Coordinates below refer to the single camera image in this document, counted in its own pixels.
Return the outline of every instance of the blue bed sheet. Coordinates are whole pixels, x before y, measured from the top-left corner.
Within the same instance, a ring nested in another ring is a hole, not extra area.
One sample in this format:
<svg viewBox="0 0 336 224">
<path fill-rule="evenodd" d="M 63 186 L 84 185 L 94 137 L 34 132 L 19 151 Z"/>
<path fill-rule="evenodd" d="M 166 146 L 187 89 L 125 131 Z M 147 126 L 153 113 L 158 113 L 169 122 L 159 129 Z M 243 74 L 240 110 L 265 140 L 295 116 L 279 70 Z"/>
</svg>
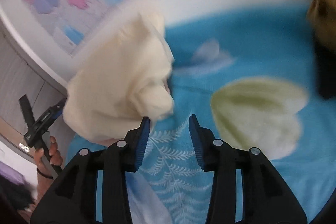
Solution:
<svg viewBox="0 0 336 224">
<path fill-rule="evenodd" d="M 292 4 L 248 8 L 167 29 L 166 40 L 175 58 L 170 79 L 174 114 L 158 122 L 151 132 L 140 173 L 174 224 L 205 223 L 211 194 L 213 174 L 202 172 L 197 165 L 189 115 L 196 114 L 201 126 L 219 138 L 210 104 L 214 92 L 251 77 L 283 79 L 308 93 L 305 107 L 297 113 L 302 132 L 294 151 L 272 163 L 308 221 L 329 199 L 336 187 L 336 100 L 324 101 L 317 94 L 312 30 L 305 20 L 306 11 L 306 5 Z M 103 148 L 76 136 L 68 160 L 83 147 Z M 236 220 L 240 220 L 240 187 L 237 197 Z"/>
</svg>

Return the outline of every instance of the silver screw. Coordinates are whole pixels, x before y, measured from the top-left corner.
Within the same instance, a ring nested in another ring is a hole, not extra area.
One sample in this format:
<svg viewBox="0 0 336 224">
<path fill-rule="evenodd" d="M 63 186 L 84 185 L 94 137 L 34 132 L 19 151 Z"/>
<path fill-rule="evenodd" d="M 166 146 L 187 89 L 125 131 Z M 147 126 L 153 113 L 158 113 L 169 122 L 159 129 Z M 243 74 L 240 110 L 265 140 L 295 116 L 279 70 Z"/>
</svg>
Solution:
<svg viewBox="0 0 336 224">
<path fill-rule="evenodd" d="M 89 153 L 89 150 L 86 149 L 86 148 L 82 149 L 82 150 L 79 152 L 79 154 L 80 154 L 81 156 L 86 156 L 88 153 Z"/>
<path fill-rule="evenodd" d="M 253 155 L 259 155 L 259 154 L 260 154 L 260 150 L 259 150 L 258 148 L 256 148 L 256 147 L 253 147 L 253 148 L 251 149 L 251 153 L 252 153 Z"/>
<path fill-rule="evenodd" d="M 216 139 L 213 141 L 213 144 L 215 146 L 222 146 L 223 145 L 223 141 L 222 140 L 219 140 L 219 139 Z"/>
<path fill-rule="evenodd" d="M 119 141 L 119 142 L 117 142 L 117 146 L 118 147 L 124 147 L 126 145 L 127 145 L 127 142 L 125 142 L 125 141 Z"/>
</svg>

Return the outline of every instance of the beige cloth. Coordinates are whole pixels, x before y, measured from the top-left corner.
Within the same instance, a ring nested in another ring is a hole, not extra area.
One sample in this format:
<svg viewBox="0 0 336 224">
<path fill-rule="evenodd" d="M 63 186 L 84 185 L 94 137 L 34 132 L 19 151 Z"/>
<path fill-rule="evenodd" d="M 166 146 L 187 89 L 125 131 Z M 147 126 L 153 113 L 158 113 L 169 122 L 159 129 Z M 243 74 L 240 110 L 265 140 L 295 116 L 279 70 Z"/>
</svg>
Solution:
<svg viewBox="0 0 336 224">
<path fill-rule="evenodd" d="M 138 16 L 86 61 L 68 84 L 65 122 L 80 136 L 103 145 L 172 112 L 165 88 L 173 56 L 160 15 Z"/>
<path fill-rule="evenodd" d="M 307 18 L 319 43 L 336 51 L 336 0 L 313 0 Z"/>
</svg>

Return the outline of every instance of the wooden floor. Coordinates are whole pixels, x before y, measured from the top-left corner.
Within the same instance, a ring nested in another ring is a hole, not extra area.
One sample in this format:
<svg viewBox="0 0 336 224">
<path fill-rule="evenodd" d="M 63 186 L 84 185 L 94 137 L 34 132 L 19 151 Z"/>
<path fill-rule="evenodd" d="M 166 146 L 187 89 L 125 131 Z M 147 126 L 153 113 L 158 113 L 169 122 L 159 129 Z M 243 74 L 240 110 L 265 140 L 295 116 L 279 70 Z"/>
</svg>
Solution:
<svg viewBox="0 0 336 224">
<path fill-rule="evenodd" d="M 8 129 L 0 128 L 0 132 L 5 131 L 4 137 L 16 146 L 19 145 L 20 135 L 26 133 L 26 124 L 18 103 L 24 94 L 27 94 L 33 106 L 35 118 L 63 98 L 60 92 L 28 66 L 0 31 L 0 118 L 14 129 L 9 133 Z M 50 132 L 56 137 L 58 148 L 64 157 L 74 131 L 65 124 L 61 116 L 50 127 Z"/>
</svg>

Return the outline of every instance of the blue patch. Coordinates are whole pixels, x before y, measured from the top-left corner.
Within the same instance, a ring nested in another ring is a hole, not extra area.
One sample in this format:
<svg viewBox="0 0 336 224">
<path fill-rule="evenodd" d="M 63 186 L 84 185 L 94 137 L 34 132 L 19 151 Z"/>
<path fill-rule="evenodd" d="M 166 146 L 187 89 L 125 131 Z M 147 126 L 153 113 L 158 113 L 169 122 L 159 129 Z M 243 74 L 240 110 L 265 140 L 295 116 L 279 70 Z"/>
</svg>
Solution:
<svg viewBox="0 0 336 224">
<path fill-rule="evenodd" d="M 82 42 L 82 40 L 84 39 L 84 34 L 77 31 L 71 26 L 65 26 L 63 31 L 65 35 L 76 45 L 79 45 L 80 42 Z"/>
</svg>

